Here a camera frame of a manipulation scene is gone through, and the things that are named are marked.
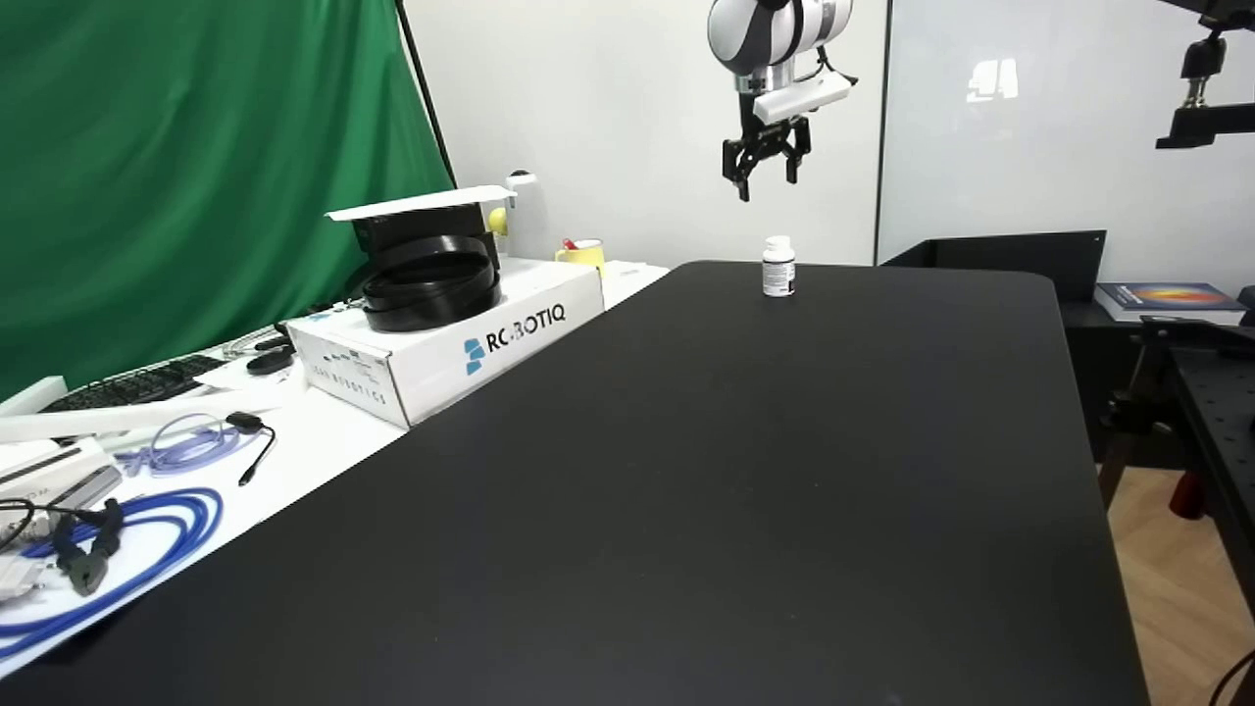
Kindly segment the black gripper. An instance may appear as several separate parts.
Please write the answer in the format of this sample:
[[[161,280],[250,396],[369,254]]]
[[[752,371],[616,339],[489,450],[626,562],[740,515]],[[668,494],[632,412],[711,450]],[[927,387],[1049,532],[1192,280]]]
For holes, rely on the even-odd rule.
[[[739,102],[740,133],[723,142],[723,165],[732,167],[739,199],[752,196],[752,165],[766,156],[783,156],[783,179],[795,183],[805,152],[811,149],[811,128],[805,118],[766,127],[752,118],[752,102]]]

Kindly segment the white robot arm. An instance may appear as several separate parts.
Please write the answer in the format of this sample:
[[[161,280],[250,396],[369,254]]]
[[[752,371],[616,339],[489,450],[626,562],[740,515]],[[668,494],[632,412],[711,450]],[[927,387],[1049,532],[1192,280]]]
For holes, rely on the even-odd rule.
[[[783,179],[811,152],[809,118],[849,98],[860,80],[826,57],[854,0],[714,0],[706,48],[732,76],[739,136],[723,142],[723,175],[751,196],[762,161],[779,156]]]

